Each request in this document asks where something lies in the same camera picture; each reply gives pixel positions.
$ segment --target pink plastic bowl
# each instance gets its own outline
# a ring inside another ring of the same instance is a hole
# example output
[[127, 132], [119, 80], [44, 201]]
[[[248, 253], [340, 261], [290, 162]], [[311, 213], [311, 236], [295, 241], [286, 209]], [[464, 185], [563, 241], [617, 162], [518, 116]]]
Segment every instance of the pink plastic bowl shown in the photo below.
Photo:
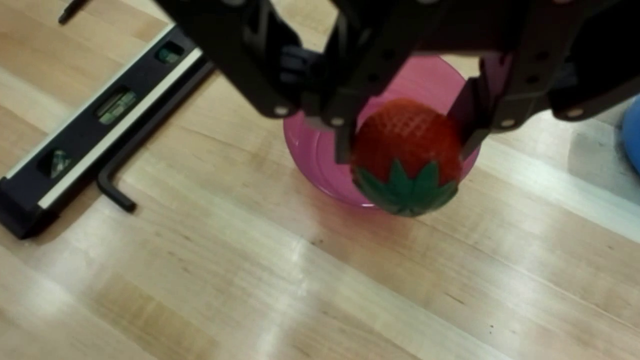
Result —
[[[401, 65], [386, 91], [363, 105], [357, 123], [391, 98], [411, 98], [446, 113], [462, 85], [464, 77], [442, 57], [413, 55]], [[373, 207], [373, 204], [354, 185], [348, 166], [334, 162], [332, 130], [320, 130], [307, 123], [304, 113], [298, 112], [286, 118], [283, 138], [298, 170], [317, 190], [351, 206]], [[464, 176], [472, 170], [476, 158], [477, 149], [464, 159]]]

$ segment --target wooden floor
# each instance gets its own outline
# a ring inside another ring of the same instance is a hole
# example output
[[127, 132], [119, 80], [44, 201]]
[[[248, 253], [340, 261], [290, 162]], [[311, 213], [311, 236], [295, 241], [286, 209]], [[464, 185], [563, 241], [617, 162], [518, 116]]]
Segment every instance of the wooden floor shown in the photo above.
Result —
[[[163, 25], [150, 0], [0, 0], [0, 174]], [[332, 9], [279, 0], [306, 43]], [[32, 241], [0, 227], [0, 358], [640, 358], [640, 177], [619, 107], [494, 136], [442, 211], [390, 217], [314, 190], [279, 121], [223, 77]]]

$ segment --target strawberry leaves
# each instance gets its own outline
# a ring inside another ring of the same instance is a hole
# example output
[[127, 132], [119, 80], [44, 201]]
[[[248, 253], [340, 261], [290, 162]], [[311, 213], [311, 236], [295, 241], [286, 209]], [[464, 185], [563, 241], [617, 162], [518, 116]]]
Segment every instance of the strawberry leaves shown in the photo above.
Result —
[[428, 162], [416, 177], [393, 159], [387, 179], [375, 177], [366, 167], [354, 166], [354, 184], [375, 206], [400, 216], [420, 216], [450, 201], [458, 192], [458, 181], [440, 184], [440, 167]]

